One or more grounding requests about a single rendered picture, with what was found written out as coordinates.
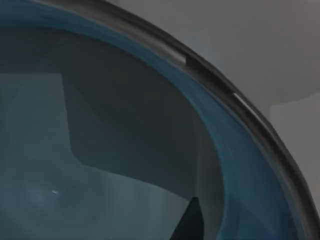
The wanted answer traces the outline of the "blue bowl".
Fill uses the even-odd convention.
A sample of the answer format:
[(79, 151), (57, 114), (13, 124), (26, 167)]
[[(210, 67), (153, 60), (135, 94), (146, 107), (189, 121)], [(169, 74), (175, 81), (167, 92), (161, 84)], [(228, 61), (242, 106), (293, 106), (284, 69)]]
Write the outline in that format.
[(320, 240), (298, 165), (219, 70), (105, 0), (0, 0), (0, 240)]

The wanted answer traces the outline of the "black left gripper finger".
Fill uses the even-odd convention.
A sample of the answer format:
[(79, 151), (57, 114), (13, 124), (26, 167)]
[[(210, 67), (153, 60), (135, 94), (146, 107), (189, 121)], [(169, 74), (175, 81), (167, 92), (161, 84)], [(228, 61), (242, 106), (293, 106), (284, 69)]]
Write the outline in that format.
[(204, 218), (197, 197), (190, 200), (169, 240), (204, 240)]

